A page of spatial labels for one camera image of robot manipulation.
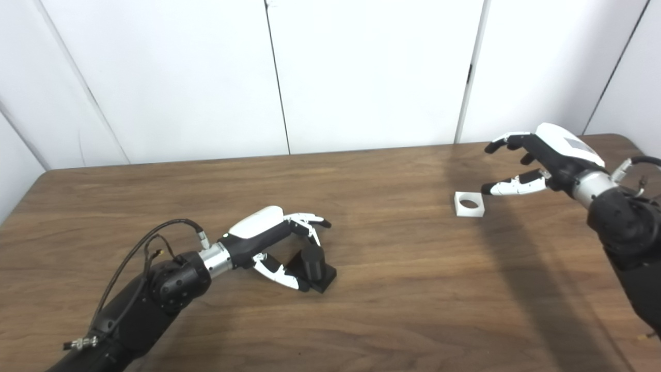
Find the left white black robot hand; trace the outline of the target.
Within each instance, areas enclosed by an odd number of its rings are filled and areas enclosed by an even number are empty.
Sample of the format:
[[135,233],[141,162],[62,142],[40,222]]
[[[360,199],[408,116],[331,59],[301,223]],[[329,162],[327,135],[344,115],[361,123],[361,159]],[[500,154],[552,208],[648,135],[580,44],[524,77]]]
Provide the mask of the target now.
[[[332,226],[316,214],[284,214],[281,207],[268,206],[232,226],[218,243],[227,251],[234,269],[255,269],[290,289],[322,293],[333,282],[337,271],[326,263],[316,225]],[[284,265],[265,251],[290,235],[304,236],[308,243]]]

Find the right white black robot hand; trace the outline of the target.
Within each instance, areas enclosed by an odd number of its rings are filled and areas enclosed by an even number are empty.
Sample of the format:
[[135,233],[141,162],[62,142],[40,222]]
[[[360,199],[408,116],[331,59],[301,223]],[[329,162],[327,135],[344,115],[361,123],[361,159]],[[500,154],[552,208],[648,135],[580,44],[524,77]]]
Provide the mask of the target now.
[[607,173],[604,160],[588,144],[568,130],[546,122],[538,125],[535,132],[505,133],[491,141],[484,151],[493,154],[502,147],[511,151],[523,148],[526,155],[520,160],[521,164],[536,161],[542,167],[483,184],[483,195],[524,195],[551,189],[564,191],[572,197],[572,190],[581,177],[592,172]]

